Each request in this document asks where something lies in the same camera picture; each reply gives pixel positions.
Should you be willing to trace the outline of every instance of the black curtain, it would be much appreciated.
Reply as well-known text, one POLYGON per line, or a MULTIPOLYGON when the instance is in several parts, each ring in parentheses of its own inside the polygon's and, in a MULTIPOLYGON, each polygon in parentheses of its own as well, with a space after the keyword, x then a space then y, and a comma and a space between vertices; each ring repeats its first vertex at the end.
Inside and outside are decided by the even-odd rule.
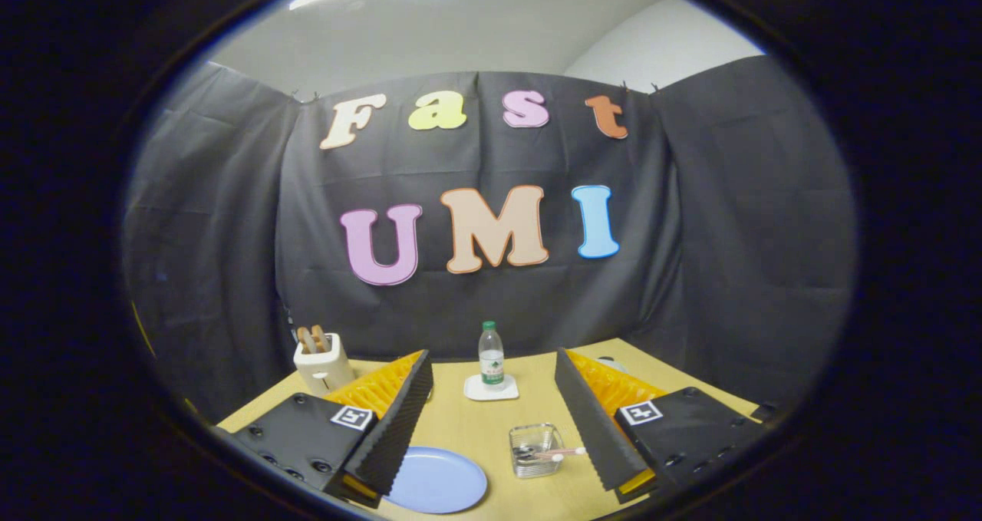
POLYGON ((353 357, 428 348, 476 356, 495 319, 509 354, 621 337, 757 402, 801 391, 835 338, 855 263, 846 172, 831 136, 767 57, 639 94, 544 74, 410 77, 298 104, 209 64, 166 101, 147 133, 125 223, 134 304, 171 381, 223 419, 292 370, 283 321, 339 333, 353 357), (512 128, 502 97, 536 90, 549 122, 512 128), (431 91, 463 95, 466 122, 414 130, 431 91), (386 105, 347 146, 320 150, 333 107, 386 105), (586 99, 621 106, 625 139, 586 99), (441 193, 480 191, 500 213, 514 186, 540 186, 547 261, 449 273, 441 193), (576 186, 603 185, 616 255, 578 254, 576 186), (348 262, 341 214, 372 209, 376 261, 397 256, 396 204, 422 207, 418 267, 392 286, 348 262))
POLYGON ((684 370, 752 401, 800 397, 855 277, 845 162, 802 88, 766 56, 652 95, 680 180, 684 370))

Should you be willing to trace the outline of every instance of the blue plate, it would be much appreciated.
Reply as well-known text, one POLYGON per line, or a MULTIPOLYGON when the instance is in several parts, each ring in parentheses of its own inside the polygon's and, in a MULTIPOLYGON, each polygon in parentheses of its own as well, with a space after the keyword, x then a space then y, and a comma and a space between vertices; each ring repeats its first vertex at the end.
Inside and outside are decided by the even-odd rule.
POLYGON ((453 513, 479 503, 487 487, 481 468, 462 455, 410 447, 385 499, 420 513, 453 513))

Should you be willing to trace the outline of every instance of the screw hole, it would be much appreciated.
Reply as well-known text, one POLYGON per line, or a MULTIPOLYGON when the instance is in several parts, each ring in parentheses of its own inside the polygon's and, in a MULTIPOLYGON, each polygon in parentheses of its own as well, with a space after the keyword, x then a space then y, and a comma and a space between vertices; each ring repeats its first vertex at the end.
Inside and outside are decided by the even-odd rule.
POLYGON ((331 466, 323 460, 313 460, 310 462, 310 467, 315 468, 320 473, 330 473, 331 466))

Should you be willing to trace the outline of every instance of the plastic bottle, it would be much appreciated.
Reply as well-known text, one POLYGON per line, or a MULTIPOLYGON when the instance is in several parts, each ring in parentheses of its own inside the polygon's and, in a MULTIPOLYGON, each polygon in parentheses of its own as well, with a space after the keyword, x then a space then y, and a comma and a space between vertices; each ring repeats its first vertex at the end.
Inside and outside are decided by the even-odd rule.
POLYGON ((495 328, 495 322, 484 322, 484 332, 477 344, 477 357, 481 364, 481 382, 488 391, 501 391, 505 387, 505 348, 495 328))

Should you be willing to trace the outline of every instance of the white coaster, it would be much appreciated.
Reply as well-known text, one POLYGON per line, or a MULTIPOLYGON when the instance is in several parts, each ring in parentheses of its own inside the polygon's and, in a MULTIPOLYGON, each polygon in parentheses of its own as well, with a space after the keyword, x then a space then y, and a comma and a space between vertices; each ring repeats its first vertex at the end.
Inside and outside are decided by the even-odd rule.
POLYGON ((471 400, 509 400, 519 397, 519 385, 512 375, 505 374, 505 386, 501 391, 488 391, 481 382, 481 374, 470 375, 463 382, 463 395, 471 400))

